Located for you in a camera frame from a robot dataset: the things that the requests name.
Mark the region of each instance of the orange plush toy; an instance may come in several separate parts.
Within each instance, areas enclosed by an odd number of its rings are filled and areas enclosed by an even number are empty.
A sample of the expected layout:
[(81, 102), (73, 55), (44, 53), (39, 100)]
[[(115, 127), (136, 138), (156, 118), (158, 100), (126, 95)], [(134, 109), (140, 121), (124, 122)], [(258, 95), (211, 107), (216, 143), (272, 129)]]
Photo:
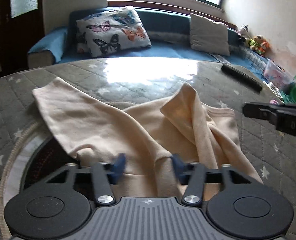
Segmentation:
[(260, 44), (260, 46), (258, 47), (258, 49), (256, 50), (257, 54), (259, 54), (260, 56), (264, 57), (264, 54), (266, 52), (266, 50), (270, 48), (270, 44), (267, 41), (264, 41)]

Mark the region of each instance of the door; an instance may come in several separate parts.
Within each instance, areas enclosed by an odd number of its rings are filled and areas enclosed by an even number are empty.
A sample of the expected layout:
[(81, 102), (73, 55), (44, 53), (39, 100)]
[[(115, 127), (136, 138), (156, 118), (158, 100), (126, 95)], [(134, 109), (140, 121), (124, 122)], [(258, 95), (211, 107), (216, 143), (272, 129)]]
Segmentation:
[(27, 69), (27, 52), (44, 35), (42, 0), (0, 0), (3, 74)]

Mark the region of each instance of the sofa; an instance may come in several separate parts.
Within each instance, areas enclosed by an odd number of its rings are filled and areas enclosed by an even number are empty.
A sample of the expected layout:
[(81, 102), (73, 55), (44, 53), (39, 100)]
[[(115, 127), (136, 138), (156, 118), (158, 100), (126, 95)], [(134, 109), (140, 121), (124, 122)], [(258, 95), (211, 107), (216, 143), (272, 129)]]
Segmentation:
[[(38, 41), (28, 52), (29, 68), (90, 59), (90, 53), (78, 54), (76, 20), (115, 7), (73, 11), (69, 24), (56, 28)], [(267, 60), (242, 46), (237, 31), (228, 28), (228, 43), (231, 55), (213, 55), (190, 48), (190, 16), (157, 9), (135, 8), (152, 46), (124, 50), (108, 57), (174, 57), (241, 65), (264, 79), (262, 71)]]

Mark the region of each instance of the folded cloth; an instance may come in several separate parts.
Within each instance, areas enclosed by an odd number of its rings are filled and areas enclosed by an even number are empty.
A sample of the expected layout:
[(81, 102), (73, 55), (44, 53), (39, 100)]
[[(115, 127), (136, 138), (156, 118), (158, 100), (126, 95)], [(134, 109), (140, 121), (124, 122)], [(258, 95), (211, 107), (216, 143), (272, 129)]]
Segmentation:
[[(231, 164), (262, 182), (240, 149), (235, 114), (202, 103), (185, 83), (169, 98), (121, 111), (55, 78), (33, 90), (39, 111), (63, 149), (82, 166), (127, 158), (113, 192), (121, 196), (180, 197), (171, 154), (217, 169)], [(214, 189), (209, 187), (209, 194)]]

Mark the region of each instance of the sofa backrest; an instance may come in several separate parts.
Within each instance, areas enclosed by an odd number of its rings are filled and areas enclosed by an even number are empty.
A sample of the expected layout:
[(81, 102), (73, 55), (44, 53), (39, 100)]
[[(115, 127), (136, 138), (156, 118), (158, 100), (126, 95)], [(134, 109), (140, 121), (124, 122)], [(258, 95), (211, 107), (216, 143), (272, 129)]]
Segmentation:
[[(87, 9), (74, 11), (69, 16), (67, 47), (76, 42), (76, 21), (84, 17), (117, 7)], [(158, 9), (135, 8), (147, 32), (190, 34), (190, 16)], [(240, 44), (238, 33), (228, 28), (228, 43), (233, 46)]]

